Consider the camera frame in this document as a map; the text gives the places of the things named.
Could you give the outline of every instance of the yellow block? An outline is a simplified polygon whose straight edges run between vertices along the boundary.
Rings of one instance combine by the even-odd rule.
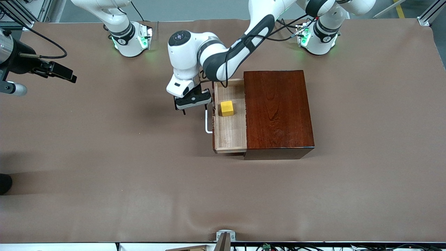
[[[222,116],[232,116],[234,115],[234,107],[232,106],[232,101],[223,101],[220,103],[220,107],[222,110]]]

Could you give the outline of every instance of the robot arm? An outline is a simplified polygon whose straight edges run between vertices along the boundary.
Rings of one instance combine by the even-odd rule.
[[[299,44],[313,54],[325,54],[334,45],[338,30],[347,16],[345,9],[355,15],[362,15],[375,4],[375,0],[249,0],[250,25],[229,48],[210,32],[182,30],[174,33],[168,42],[173,76],[166,90],[175,96],[176,107],[182,109],[210,103],[210,95],[201,92],[198,76],[200,66],[211,81],[230,78],[265,37],[271,34],[277,18],[294,2],[308,15],[320,17],[301,34],[304,38],[298,39]]]
[[[77,80],[71,69],[54,61],[47,62],[42,60],[36,55],[33,48],[14,39],[11,31],[1,29],[0,70],[3,72],[0,79],[0,92],[15,96],[25,95],[27,88],[22,84],[7,81],[6,78],[9,72],[16,74],[31,73],[44,78],[57,77],[72,83],[76,83]]]
[[[139,55],[150,48],[152,28],[130,22],[118,8],[125,7],[131,0],[71,0],[76,6],[98,17],[112,35],[115,48],[126,57]]]
[[[174,33],[168,43],[173,76],[166,90],[183,98],[199,85],[199,67],[212,81],[230,78],[241,63],[264,41],[274,28],[277,18],[296,0],[250,0],[250,25],[229,48],[213,33],[192,33],[182,30]],[[322,15],[335,0],[299,0],[307,13]]]

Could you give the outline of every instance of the wooden box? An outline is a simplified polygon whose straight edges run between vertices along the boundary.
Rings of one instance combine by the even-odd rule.
[[[233,116],[219,104],[231,100]],[[246,71],[228,87],[214,83],[214,151],[245,159],[300,159],[314,148],[303,71]]]

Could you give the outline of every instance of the floor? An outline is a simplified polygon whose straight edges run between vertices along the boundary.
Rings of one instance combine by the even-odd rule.
[[[406,18],[416,18],[421,15],[433,2],[433,0],[407,0],[401,5],[402,12]],[[133,0],[143,17],[150,21],[191,21],[200,19],[249,19],[248,0],[225,0],[225,1],[207,1],[207,0]],[[390,6],[392,0],[377,0],[373,9],[361,16],[352,18],[371,18],[384,8]],[[140,17],[133,9],[127,6],[122,8],[130,20],[137,21]],[[293,5],[283,15],[284,19],[294,19],[305,14],[304,11]],[[432,25],[434,39],[437,49],[442,58],[443,64],[446,62],[446,10],[437,17]],[[396,9],[392,9],[381,18],[399,18]],[[100,22],[99,19],[89,12],[76,7],[70,0],[59,1],[59,7],[53,11],[52,20],[71,23],[71,22]]]

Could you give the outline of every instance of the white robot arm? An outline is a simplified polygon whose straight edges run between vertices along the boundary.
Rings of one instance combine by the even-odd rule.
[[[125,7],[131,0],[71,0],[76,6],[97,16],[111,34],[115,48],[126,57],[139,55],[149,49],[152,28],[130,22],[118,8]]]
[[[209,80],[225,81],[231,77],[239,65],[264,41],[263,37],[273,31],[277,18],[295,1],[250,0],[250,25],[230,48],[226,48],[220,39],[210,32],[192,33],[182,30],[174,33],[168,42],[173,76],[167,86],[167,92],[184,98],[199,84],[200,65]],[[335,0],[302,0],[301,7],[316,15],[322,15],[334,2]]]
[[[354,14],[359,15],[368,12],[375,0],[347,2],[346,0],[249,0],[250,25],[229,48],[226,48],[220,39],[210,32],[192,33],[182,30],[174,33],[168,42],[173,76],[166,90],[175,96],[177,109],[210,103],[209,91],[201,91],[198,76],[200,66],[209,80],[220,82],[230,78],[240,64],[265,40],[265,37],[271,34],[277,18],[294,2],[308,15],[321,17],[306,29],[305,34],[301,35],[306,38],[305,43],[302,40],[299,41],[301,46],[311,53],[314,53],[311,51],[312,47],[317,47],[318,52],[321,51],[320,47],[323,47],[323,50],[328,47],[324,52],[326,53],[332,46],[330,42],[334,43],[339,27],[346,18],[343,7],[355,10]]]

